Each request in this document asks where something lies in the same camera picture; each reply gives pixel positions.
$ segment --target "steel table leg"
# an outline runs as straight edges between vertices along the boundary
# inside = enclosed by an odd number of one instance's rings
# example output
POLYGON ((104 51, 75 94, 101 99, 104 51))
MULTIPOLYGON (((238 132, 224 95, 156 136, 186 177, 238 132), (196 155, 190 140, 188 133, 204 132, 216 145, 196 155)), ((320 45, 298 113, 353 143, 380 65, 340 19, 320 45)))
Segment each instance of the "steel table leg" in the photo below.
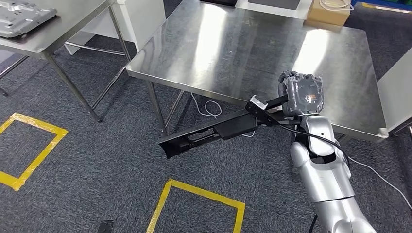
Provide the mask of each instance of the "steel table leg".
POLYGON ((399 131, 401 131, 402 129, 410 126, 410 125, 412 125, 412 121, 408 122, 405 126, 401 127, 399 130, 395 131, 395 132, 394 132, 394 136, 399 137, 399 135, 397 135, 397 133, 398 133, 399 131))
POLYGON ((338 138, 338 142, 340 145, 343 145, 346 144, 350 139, 352 139, 352 137, 344 134, 338 138))
POLYGON ((10 73, 10 71, 12 71, 14 68, 16 68, 22 62, 24 62, 24 60, 26 60, 27 58, 29 58, 29 56, 23 56, 22 58, 18 59, 16 62, 14 62, 11 66, 9 66, 2 73, 0 73, 0 79, 2 79, 4 76, 6 76, 8 73, 10 73))
POLYGON ((167 136, 165 121, 162 116, 162 111, 160 110, 159 101, 157 100, 155 86, 153 85, 151 81, 146 81, 146 82, 147 82, 147 88, 149 89, 150 101, 152 102, 154 112, 156 113, 157 120, 159 121, 159 124, 160 124, 160 131, 162 132, 163 136, 167 136))
POLYGON ((128 61, 131 61, 132 59, 130 58, 130 54, 129 54, 129 51, 127 50, 126 43, 124 42, 123 36, 121 35, 121 31, 119 29, 119 24, 118 24, 117 19, 115 17, 115 13, 113 12, 113 7, 112 6, 109 6, 109 13, 110 13, 110 17, 112 18, 113 25, 115 26, 117 36, 119 37, 121 47, 122 47, 124 53, 126 54, 126 58, 127 58, 128 61))
POLYGON ((5 92, 5 91, 0 87, 0 95, 2 95, 2 96, 8 96, 8 93, 5 92))
MULTIPOLYGON (((24 62, 24 60, 26 60, 28 57, 29 56, 23 56, 22 58, 18 59, 16 62, 14 62, 11 66, 9 66, 7 69, 3 70, 3 72, 0 73, 0 79, 2 79, 4 76, 6 76, 8 73, 10 73, 10 71, 12 71, 14 68, 16 68, 22 62, 24 62)), ((0 88, 0 95, 8 96, 8 93, 0 88)))
POLYGON ((110 53, 110 54, 114 54, 114 55, 126 56, 126 54, 124 52, 117 52, 117 51, 113 51, 113 50, 100 49, 100 48, 90 47, 90 46, 87 46, 87 45, 79 45, 79 44, 75 44, 75 43, 71 43, 71 42, 66 42, 65 45, 70 45, 70 46, 74 46, 74 47, 78 47, 78 48, 82 48, 82 49, 87 49, 87 50, 93 50, 93 51, 97 51, 97 52, 105 52, 105 53, 110 53))
POLYGON ((103 100, 103 97, 107 94, 107 92, 112 88, 112 86, 115 84, 117 79, 119 79, 120 75, 123 73, 124 69, 126 69, 126 66, 123 66, 113 77, 113 79, 109 82, 109 84, 104 88, 103 92, 99 95, 97 100, 94 102, 94 104, 91 106, 92 109, 95 109, 97 105, 99 105, 100 101, 103 100))
POLYGON ((63 81, 69 86, 70 90, 73 92, 73 94, 79 99, 79 101, 84 105, 86 110, 91 114, 93 119, 97 122, 100 122, 100 118, 97 116, 97 114, 94 112, 94 110, 90 107, 88 102, 85 100, 83 95, 80 93, 79 89, 74 85, 74 83, 68 78, 68 76, 64 73, 64 71, 61 69, 61 67, 58 65, 56 60, 49 54, 46 55, 47 61, 53 66, 54 70, 59 74, 60 78, 63 79, 63 81))
POLYGON ((179 104, 180 100, 182 99, 182 96, 183 96, 184 92, 185 92, 184 90, 181 90, 179 95, 177 96, 177 99, 174 102, 174 104, 172 106, 172 109, 169 112, 168 117, 166 118, 165 128, 167 128, 167 126, 169 125, 170 120, 172 119, 172 116, 174 114, 174 111, 176 111, 177 105, 179 104))

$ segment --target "black object on floor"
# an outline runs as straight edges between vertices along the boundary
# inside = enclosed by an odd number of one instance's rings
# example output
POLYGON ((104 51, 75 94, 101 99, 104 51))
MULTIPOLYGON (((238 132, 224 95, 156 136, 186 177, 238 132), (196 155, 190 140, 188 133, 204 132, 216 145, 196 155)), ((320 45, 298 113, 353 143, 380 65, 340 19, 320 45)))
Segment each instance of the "black object on floor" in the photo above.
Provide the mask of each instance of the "black object on floor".
POLYGON ((225 6, 236 6, 236 3, 238 0, 200 0, 204 2, 210 2, 214 4, 220 4, 220 5, 225 5, 225 6))
POLYGON ((112 233, 114 221, 105 220, 100 223, 97 233, 112 233))
POLYGON ((300 0, 249 0, 250 3, 296 10, 300 0))

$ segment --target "white cabinet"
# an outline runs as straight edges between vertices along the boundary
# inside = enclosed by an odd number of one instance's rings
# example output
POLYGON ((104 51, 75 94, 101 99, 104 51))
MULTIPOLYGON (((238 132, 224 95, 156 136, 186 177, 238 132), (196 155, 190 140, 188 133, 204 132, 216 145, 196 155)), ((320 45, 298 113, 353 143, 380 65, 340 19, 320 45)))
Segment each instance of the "white cabinet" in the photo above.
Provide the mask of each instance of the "white cabinet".
MULTIPOLYGON (((113 4, 113 10, 124 39, 133 42, 137 51, 166 20, 163 0, 118 0, 113 4)), ((108 10, 94 18, 69 42, 84 45, 96 34, 118 38, 108 10)), ((70 54, 79 49, 65 46, 70 54)))
POLYGON ((388 131, 412 117, 411 61, 412 48, 378 81, 388 131))

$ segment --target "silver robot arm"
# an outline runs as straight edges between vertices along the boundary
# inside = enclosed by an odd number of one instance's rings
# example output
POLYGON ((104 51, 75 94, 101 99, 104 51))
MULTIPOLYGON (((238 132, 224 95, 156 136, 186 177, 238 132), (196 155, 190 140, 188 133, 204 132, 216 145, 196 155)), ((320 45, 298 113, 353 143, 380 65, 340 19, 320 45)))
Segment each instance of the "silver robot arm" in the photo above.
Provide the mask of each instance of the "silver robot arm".
MULTIPOLYGON (((301 119, 298 130, 338 144, 328 119, 317 114, 323 108, 322 78, 285 72, 279 81, 279 94, 287 92, 289 97, 288 103, 283 105, 283 112, 286 116, 301 119)), ((291 156, 316 207, 324 233, 376 232, 355 200, 355 192, 349 182, 350 170, 338 148, 299 134, 291 145, 291 156)))

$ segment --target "black metal bracket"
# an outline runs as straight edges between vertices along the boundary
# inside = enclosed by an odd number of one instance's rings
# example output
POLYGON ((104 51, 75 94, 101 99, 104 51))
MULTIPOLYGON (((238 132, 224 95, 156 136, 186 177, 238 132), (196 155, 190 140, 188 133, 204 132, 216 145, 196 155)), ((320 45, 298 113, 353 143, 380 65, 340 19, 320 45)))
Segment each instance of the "black metal bracket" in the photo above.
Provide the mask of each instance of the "black metal bracket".
MULTIPOLYGON (((288 101, 287 96, 281 96, 267 102, 266 109, 272 109, 288 101)), ((216 120, 192 127, 179 133, 168 135, 161 139, 159 145, 163 148, 167 158, 172 158, 188 151, 191 148, 216 141, 228 140, 245 133, 252 132, 258 125, 292 125, 299 121, 285 120, 283 113, 269 113, 252 102, 248 102, 245 109, 222 116, 216 120)))

